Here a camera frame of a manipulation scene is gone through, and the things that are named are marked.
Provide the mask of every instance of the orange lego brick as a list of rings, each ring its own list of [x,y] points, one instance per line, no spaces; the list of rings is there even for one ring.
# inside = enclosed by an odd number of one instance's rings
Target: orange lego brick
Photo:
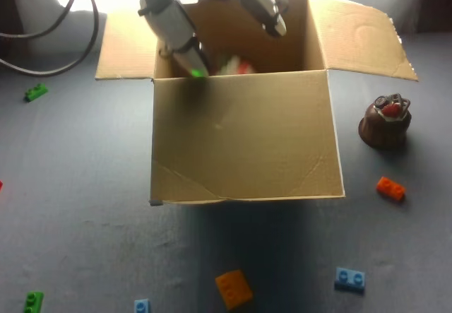
[[[218,276],[215,282],[228,310],[253,299],[253,293],[240,270]]]
[[[381,177],[379,183],[376,185],[376,190],[396,200],[402,201],[405,196],[405,188],[402,185],[391,181],[387,177]]]

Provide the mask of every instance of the red strawberry decoration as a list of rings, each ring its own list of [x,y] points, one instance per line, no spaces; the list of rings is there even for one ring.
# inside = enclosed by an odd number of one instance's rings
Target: red strawberry decoration
[[[382,113],[385,117],[398,117],[400,115],[400,105],[398,103],[392,103],[390,105],[384,106]]]

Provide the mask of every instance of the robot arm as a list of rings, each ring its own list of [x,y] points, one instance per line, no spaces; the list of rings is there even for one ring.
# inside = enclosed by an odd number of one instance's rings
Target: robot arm
[[[284,20],[275,0],[240,0],[267,33],[283,36]],[[173,53],[179,64],[194,76],[208,76],[208,62],[198,41],[195,27],[180,3],[175,0],[140,0],[140,16],[145,16],[154,33]]]

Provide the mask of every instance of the gray surface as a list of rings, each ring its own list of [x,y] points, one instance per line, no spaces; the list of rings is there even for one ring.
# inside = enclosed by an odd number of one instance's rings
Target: gray surface
[[[329,73],[346,199],[150,207],[152,88],[95,82],[91,57],[46,79],[0,71],[0,312],[29,290],[44,312],[226,312],[214,277],[241,268],[255,312],[450,312],[452,35],[404,41],[421,82]],[[367,105],[412,101],[409,144],[379,153],[357,135]],[[381,175],[405,185],[380,199]],[[364,297],[333,290],[336,266],[366,272]]]

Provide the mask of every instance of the chocolate cake figurine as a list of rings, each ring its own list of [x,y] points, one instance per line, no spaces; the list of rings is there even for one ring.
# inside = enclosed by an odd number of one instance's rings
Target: chocolate cake figurine
[[[368,106],[359,123],[361,139],[373,148],[394,149],[403,146],[411,122],[408,99],[400,94],[380,96]]]

